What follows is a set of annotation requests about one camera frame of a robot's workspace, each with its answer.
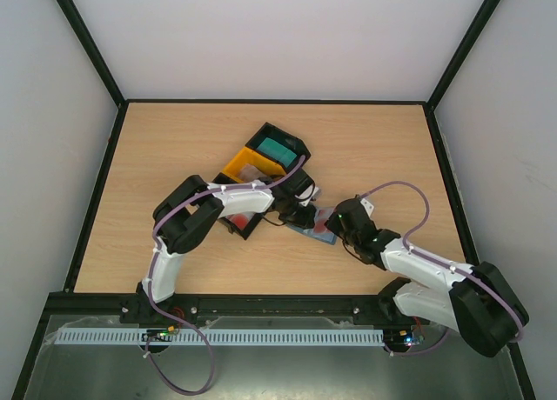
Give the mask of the teal card holder wallet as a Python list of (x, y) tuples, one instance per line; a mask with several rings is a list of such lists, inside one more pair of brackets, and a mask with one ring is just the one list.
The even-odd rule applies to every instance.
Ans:
[(289, 225), (288, 228), (298, 232), (299, 234), (320, 241), (334, 245), (337, 241), (337, 236), (327, 229), (325, 222), (333, 213), (334, 208), (317, 208), (314, 217), (314, 226), (311, 229), (301, 229), (299, 227)]

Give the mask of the black bin with red cards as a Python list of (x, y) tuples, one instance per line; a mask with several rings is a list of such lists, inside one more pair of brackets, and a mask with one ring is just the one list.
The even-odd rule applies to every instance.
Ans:
[(218, 221), (223, 224), (231, 234), (237, 234), (244, 240), (247, 240), (262, 219), (263, 215), (260, 213), (244, 212), (219, 218)]

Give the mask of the black bin with teal cards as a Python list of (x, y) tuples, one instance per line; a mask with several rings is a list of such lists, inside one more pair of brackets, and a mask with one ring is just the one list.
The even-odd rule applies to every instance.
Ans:
[(259, 128), (245, 146), (277, 163), (286, 173), (295, 167), (301, 157), (307, 163), (312, 156), (301, 139), (268, 122)]

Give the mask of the yellow bin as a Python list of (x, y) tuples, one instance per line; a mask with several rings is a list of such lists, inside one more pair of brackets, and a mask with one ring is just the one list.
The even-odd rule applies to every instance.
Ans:
[(283, 177), (285, 169), (269, 157), (244, 146), (222, 169), (236, 183), (250, 182), (260, 177)]

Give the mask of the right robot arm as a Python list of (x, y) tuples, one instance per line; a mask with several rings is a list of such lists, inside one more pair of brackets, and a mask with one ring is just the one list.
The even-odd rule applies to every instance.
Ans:
[(399, 275), (379, 302), (387, 322), (424, 318), (459, 333), (484, 357), (521, 336), (529, 315), (496, 266), (458, 263), (416, 247), (395, 231), (377, 228), (372, 209), (363, 198), (347, 199), (325, 225), (362, 263)]

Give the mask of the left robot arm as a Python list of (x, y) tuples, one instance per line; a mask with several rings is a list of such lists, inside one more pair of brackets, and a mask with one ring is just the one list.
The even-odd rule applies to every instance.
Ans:
[(314, 226), (313, 201), (320, 188), (304, 170), (284, 177), (259, 177), (247, 183), (207, 183), (187, 177), (153, 211), (153, 260), (142, 280), (153, 303), (174, 295), (185, 255), (195, 250), (221, 218), (238, 214), (278, 213), (279, 219), (301, 229)]

